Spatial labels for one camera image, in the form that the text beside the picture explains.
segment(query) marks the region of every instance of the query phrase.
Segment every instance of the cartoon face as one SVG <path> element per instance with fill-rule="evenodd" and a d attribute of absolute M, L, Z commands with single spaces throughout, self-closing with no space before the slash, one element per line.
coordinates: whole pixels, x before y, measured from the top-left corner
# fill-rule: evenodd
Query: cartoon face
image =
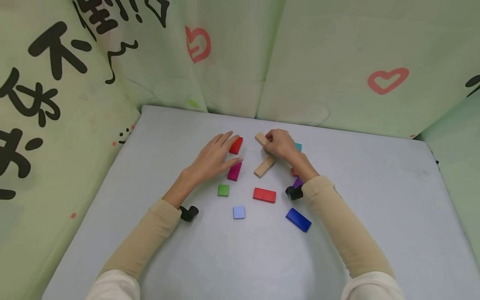
<path fill-rule="evenodd" d="M 127 138 L 130 136 L 130 128 L 125 129 L 126 133 L 120 132 L 120 140 L 116 142 L 112 142 L 112 146 L 116 146 L 117 143 L 119 144 L 124 144 L 127 141 Z"/>

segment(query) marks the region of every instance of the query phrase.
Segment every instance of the white sleeve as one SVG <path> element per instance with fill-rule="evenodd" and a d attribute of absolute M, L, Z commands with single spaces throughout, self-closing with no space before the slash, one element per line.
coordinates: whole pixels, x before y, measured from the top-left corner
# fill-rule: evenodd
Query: white sleeve
<path fill-rule="evenodd" d="M 390 275 L 383 272 L 369 272 L 349 281 L 340 299 L 405 300 L 405 296 Z"/>
<path fill-rule="evenodd" d="M 86 300 L 140 300 L 140 286 L 132 276 L 110 270 L 100 276 L 88 292 Z"/>

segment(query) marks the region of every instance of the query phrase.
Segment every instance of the heart outline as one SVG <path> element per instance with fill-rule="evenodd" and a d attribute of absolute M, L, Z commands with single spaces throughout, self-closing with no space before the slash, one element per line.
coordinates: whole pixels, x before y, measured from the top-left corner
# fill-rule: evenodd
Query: heart outline
<path fill-rule="evenodd" d="M 210 51 L 212 50 L 212 44 L 210 42 L 210 36 L 208 35 L 208 32 L 205 29 L 199 28 L 199 27 L 191 31 L 188 26 L 185 26 L 185 33 L 187 34 L 188 55 L 190 55 L 190 58 L 192 59 L 193 63 L 196 64 L 199 61 L 206 59 L 210 55 Z M 198 50 L 200 50 L 199 46 L 195 46 L 193 47 L 193 49 L 190 48 L 190 44 L 193 43 L 193 41 L 196 39 L 197 36 L 203 36 L 205 38 L 207 45 L 205 47 L 205 50 L 202 53 L 193 57 L 193 54 Z"/>
<path fill-rule="evenodd" d="M 410 71 L 407 68 L 397 68 L 395 70 L 392 70 L 390 72 L 386 71 L 376 71 L 373 72 L 367 80 L 368 86 L 372 89 L 372 91 L 376 92 L 379 95 L 385 95 L 393 91 L 396 87 L 401 85 L 408 77 L 410 74 Z M 395 75 L 400 75 L 400 77 L 397 78 L 392 84 L 387 86 L 386 88 L 380 87 L 377 82 L 375 82 L 375 79 L 378 77 L 381 77 L 382 79 L 389 80 Z"/>

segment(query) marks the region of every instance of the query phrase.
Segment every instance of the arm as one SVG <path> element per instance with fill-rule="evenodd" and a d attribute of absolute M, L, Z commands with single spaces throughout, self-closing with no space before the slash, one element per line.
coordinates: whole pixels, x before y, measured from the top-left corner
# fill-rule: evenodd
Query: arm
<path fill-rule="evenodd" d="M 137 279 L 152 255 L 178 224 L 180 205 L 202 182 L 228 170 L 243 159 L 224 162 L 230 146 L 238 139 L 232 132 L 219 134 L 201 150 L 193 164 L 177 178 L 168 192 L 150 207 L 127 238 L 105 263 L 100 275 L 120 270 Z"/>
<path fill-rule="evenodd" d="M 320 176 L 299 152 L 287 131 L 275 129 L 266 138 L 265 150 L 288 161 L 305 184 L 302 187 L 308 207 L 322 220 L 328 235 L 352 278 L 380 271 L 395 278 L 384 253 L 358 220 L 334 184 Z"/>

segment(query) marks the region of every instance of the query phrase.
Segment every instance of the purple block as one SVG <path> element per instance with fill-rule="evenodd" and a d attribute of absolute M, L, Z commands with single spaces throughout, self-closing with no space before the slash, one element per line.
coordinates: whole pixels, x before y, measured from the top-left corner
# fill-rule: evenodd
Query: purple block
<path fill-rule="evenodd" d="M 293 183 L 293 188 L 296 189 L 297 187 L 299 187 L 300 185 L 303 184 L 303 181 L 301 181 L 301 178 L 300 177 L 297 177 L 297 180 L 295 180 L 295 182 Z"/>
<path fill-rule="evenodd" d="M 241 168 L 241 162 L 231 167 L 230 171 L 228 172 L 227 179 L 237 181 L 237 179 L 239 178 L 240 168 Z"/>

